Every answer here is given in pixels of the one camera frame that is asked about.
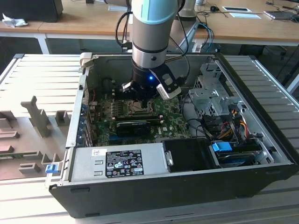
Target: headphones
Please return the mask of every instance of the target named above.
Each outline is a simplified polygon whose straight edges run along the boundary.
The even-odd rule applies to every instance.
[[[212,13],[219,11],[219,8],[217,6],[211,6],[210,11]]]

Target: wooden desk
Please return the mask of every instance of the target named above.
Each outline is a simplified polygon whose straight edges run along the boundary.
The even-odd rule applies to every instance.
[[[264,11],[276,11],[276,8],[265,4],[265,0],[209,0],[215,3],[222,12],[222,6],[245,7],[252,13],[263,13]],[[296,4],[288,1],[274,2],[280,8],[282,6],[295,7]],[[210,11],[211,5],[205,4],[197,7],[197,11]],[[299,43],[299,24],[292,21],[271,20],[266,14],[258,14],[261,19],[234,18],[229,13],[210,13],[207,17],[209,28],[214,31],[214,42],[224,43],[255,43],[268,45],[297,45]],[[204,22],[205,17],[199,14]],[[205,38],[206,32],[198,31],[195,38]]]
[[[56,23],[44,22],[40,33],[113,35],[118,19],[124,12],[108,11],[108,5],[95,2],[62,0],[64,11]]]
[[[20,33],[38,33],[38,28],[43,22],[39,21],[29,21],[27,26],[23,27],[7,27],[3,22],[0,22],[0,32],[20,32]]]
[[[62,0],[63,15],[57,23],[30,22],[29,26],[8,28],[0,23],[0,36],[34,37],[37,38],[42,52],[51,53],[47,38],[67,39],[114,39],[115,26],[123,12],[108,11],[108,6],[95,2],[86,4],[82,1]],[[265,4],[265,0],[209,0],[215,3],[221,11],[222,6],[247,7],[253,13],[265,10],[275,11],[276,8]],[[279,7],[294,7],[296,4],[288,1],[275,1]],[[199,10],[209,11],[206,4]],[[261,19],[233,18],[226,14],[210,13],[207,17],[209,27],[214,31],[214,43],[288,45],[299,43],[299,24],[291,21],[271,21],[265,14],[259,14]],[[201,44],[207,37],[204,29],[198,29],[195,42]]]

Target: desk surface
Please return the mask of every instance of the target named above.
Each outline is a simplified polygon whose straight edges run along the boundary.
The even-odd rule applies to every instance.
[[[252,13],[263,13],[264,11],[276,11],[276,8],[265,4],[265,0],[210,0],[216,3],[222,12],[226,12],[222,6],[246,7]],[[295,3],[287,1],[275,1],[279,7],[296,6]],[[209,11],[211,5],[198,7],[198,11]],[[261,19],[234,18],[230,14],[210,13],[207,17],[207,23],[215,33],[217,39],[230,40],[257,40],[257,41],[292,41],[299,42],[299,24],[292,21],[272,21],[266,14],[258,14]],[[202,37],[197,32],[195,37]]]
[[[43,22],[29,21],[29,25],[23,27],[7,27],[3,22],[0,22],[0,32],[21,32],[21,33],[38,33],[38,28]]]
[[[39,32],[56,34],[87,34],[114,35],[115,26],[123,12],[107,10],[107,5],[95,2],[86,4],[82,1],[62,0],[64,11],[57,23],[32,22],[21,28],[8,28],[0,23],[0,31]],[[216,3],[221,11],[222,6],[247,7],[253,13],[263,13],[266,10],[275,11],[276,8],[265,4],[264,0],[210,0]],[[296,6],[288,1],[276,1],[276,5]],[[197,8],[199,11],[209,11],[210,5]],[[209,27],[214,31],[215,39],[223,40],[253,40],[253,41],[284,41],[299,42],[299,24],[292,21],[271,21],[265,14],[259,14],[261,19],[233,18],[230,14],[210,13],[207,17]],[[195,38],[206,38],[207,32],[199,29]]]

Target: black cover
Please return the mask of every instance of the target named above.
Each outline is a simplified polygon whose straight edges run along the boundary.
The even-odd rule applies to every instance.
[[[209,149],[207,139],[174,139],[163,141],[165,151],[170,151],[172,172],[215,169],[216,164]]]

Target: white paper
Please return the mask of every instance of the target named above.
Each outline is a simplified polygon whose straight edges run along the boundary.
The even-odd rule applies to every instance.
[[[4,24],[8,27],[15,28],[15,27],[28,25],[28,23],[26,23],[25,20],[23,20],[23,19],[12,19],[12,18],[5,16],[4,14],[2,14],[2,15],[3,15],[2,22],[4,22]]]
[[[247,18],[247,19],[261,19],[256,14],[249,14],[249,13],[229,13],[231,14],[234,18]]]

